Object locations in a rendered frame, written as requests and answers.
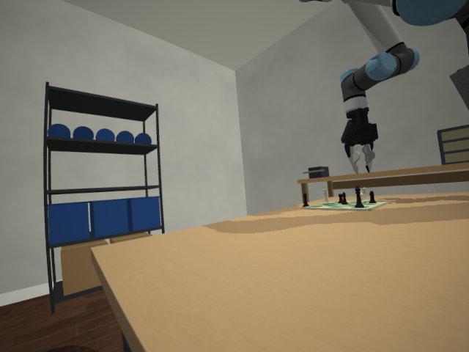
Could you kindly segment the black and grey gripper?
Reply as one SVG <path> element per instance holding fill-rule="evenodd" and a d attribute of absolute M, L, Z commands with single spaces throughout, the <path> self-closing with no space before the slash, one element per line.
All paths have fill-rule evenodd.
<path fill-rule="evenodd" d="M 345 139 L 344 149 L 356 174 L 358 173 L 356 162 L 360 159 L 357 144 L 361 144 L 361 146 L 365 145 L 362 148 L 362 151 L 365 155 L 366 169 L 368 172 L 371 171 L 372 160 L 375 158 L 375 152 L 372 150 L 374 146 L 373 142 L 378 139 L 377 124 L 369 123 L 367 115 L 368 111 L 369 107 L 366 107 L 364 109 L 358 108 L 346 113 L 347 119 L 352 119 L 353 125 L 346 135 L 347 138 Z M 364 118 L 364 115 L 366 119 Z"/>

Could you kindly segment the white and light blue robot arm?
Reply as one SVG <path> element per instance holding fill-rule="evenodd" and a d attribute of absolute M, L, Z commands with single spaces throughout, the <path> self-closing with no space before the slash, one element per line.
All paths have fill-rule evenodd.
<path fill-rule="evenodd" d="M 342 1 L 349 4 L 378 52 L 360 69 L 353 68 L 342 73 L 340 79 L 345 114 L 366 108 L 366 90 L 414 69 L 420 59 L 416 49 L 407 48 L 381 5 L 391 7 L 393 14 L 413 26 L 431 26 L 456 18 L 466 33 L 469 55 L 469 0 Z"/>

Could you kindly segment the green and cream chessboard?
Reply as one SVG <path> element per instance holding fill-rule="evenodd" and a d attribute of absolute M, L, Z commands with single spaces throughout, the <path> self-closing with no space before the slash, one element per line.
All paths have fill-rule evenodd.
<path fill-rule="evenodd" d="M 370 211 L 380 206 L 390 203 L 390 200 L 376 201 L 377 203 L 363 203 L 364 208 L 355 208 L 357 201 L 347 201 L 348 205 L 342 205 L 339 201 L 330 201 L 330 204 L 323 205 L 322 203 L 317 205 L 310 205 L 303 207 L 305 210 L 352 210 L 352 211 Z"/>

